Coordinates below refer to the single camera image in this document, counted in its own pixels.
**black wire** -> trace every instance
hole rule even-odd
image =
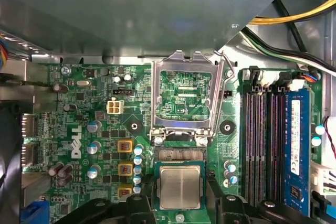
[[[274,0],[273,1],[274,7],[277,10],[277,12],[280,14],[282,17],[288,17],[289,12],[287,11],[286,7],[284,6],[283,2],[281,0]],[[298,48],[301,52],[307,52],[307,48],[303,43],[303,40],[300,36],[299,30],[296,27],[295,23],[290,22],[286,23],[287,28],[291,31],[293,34],[294,40],[296,41],[296,44],[298,45]]]
[[[287,55],[287,56],[293,56],[293,57],[298,57],[301,59],[306,59],[306,60],[310,60],[313,61],[327,69],[329,69],[330,71],[336,72],[336,68],[333,67],[332,65],[326,63],[325,61],[317,58],[316,56],[313,56],[307,52],[297,52],[297,51],[293,51],[293,50],[285,50],[285,49],[279,49],[279,48],[275,48],[272,47],[268,44],[266,44],[262,39],[260,39],[254,32],[252,32],[248,27],[244,27],[242,29],[242,32],[248,36],[250,39],[252,39],[254,42],[256,42],[257,44],[261,45],[262,47],[264,47],[265,49],[274,52],[276,54],[279,55]]]

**blue wire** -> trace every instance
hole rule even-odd
[[[318,81],[318,79],[317,78],[315,78],[314,76],[311,76],[310,74],[305,74],[305,76],[308,76],[308,77],[310,77],[311,79],[313,79],[314,81]]]

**yellow wire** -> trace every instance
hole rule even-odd
[[[301,13],[293,16],[288,17],[281,17],[281,18],[254,18],[250,24],[251,25],[274,25],[274,24],[281,24],[286,22],[295,21],[297,19],[306,18],[316,13],[322,12],[325,9],[333,6],[336,4],[336,0],[328,0],[324,4],[320,5],[319,7],[310,10],[306,13]]]

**gray metal panel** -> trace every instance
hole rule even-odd
[[[55,52],[219,49],[272,0],[0,0],[1,25]]]

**capacitor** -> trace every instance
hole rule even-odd
[[[324,128],[323,125],[320,124],[315,127],[315,132],[318,135],[323,135],[326,132],[326,129]]]
[[[235,184],[238,182],[238,177],[234,173],[230,173],[228,170],[224,172],[224,177],[226,177],[230,184]]]
[[[135,165],[141,165],[142,163],[142,157],[141,156],[135,156],[133,159],[133,162]]]
[[[138,144],[135,148],[134,148],[134,154],[136,155],[136,156],[139,156],[139,155],[141,155],[142,154],[142,151],[143,151],[143,146],[142,145],[140,145],[140,144]]]
[[[57,180],[58,186],[66,186],[68,183],[70,183],[73,180],[73,176],[71,174],[68,174],[65,178]]]
[[[120,76],[115,76],[115,77],[113,77],[113,82],[114,82],[115,84],[120,84],[121,81],[122,81],[122,79],[121,79]]]
[[[56,163],[52,168],[49,170],[49,175],[51,177],[55,176],[62,168],[64,167],[64,164],[61,162]]]
[[[92,165],[88,172],[87,175],[89,178],[94,179],[97,178],[99,172],[101,171],[100,166],[99,165]]]
[[[141,186],[139,186],[139,185],[134,186],[134,187],[133,187],[133,192],[134,192],[135,194],[139,194],[139,193],[141,193]]]
[[[237,167],[232,164],[230,161],[226,161],[224,163],[224,168],[227,169],[230,173],[234,173],[237,169]]]
[[[86,148],[89,154],[95,154],[101,149],[101,144],[97,141],[93,141],[89,146]]]
[[[322,143],[322,139],[318,136],[315,136],[311,139],[311,145],[314,147],[318,147],[320,146]]]
[[[63,110],[65,112],[75,112],[77,110],[77,106],[75,104],[65,104],[63,106]]]
[[[135,175],[133,177],[133,183],[135,183],[136,185],[141,183],[141,176],[140,175]]]
[[[64,166],[59,172],[57,173],[57,176],[59,178],[65,178],[68,174],[70,174],[74,170],[74,167],[72,165],[66,165]]]
[[[131,76],[130,74],[125,74],[125,76],[124,76],[124,81],[125,81],[126,83],[132,83],[133,78],[132,78],[132,76]]]
[[[141,172],[142,172],[142,167],[141,165],[135,165],[134,169],[133,169],[133,172],[135,175],[140,175]]]
[[[65,94],[65,93],[68,93],[68,91],[69,91],[69,88],[68,88],[68,86],[66,86],[66,85],[63,85],[63,84],[55,84],[54,86],[53,86],[53,90],[55,91],[55,92],[57,92],[57,93],[63,93],[63,94]]]
[[[90,122],[88,124],[88,127],[87,127],[88,132],[90,132],[90,133],[95,133],[95,132],[99,131],[100,128],[101,128],[101,122],[100,121]]]

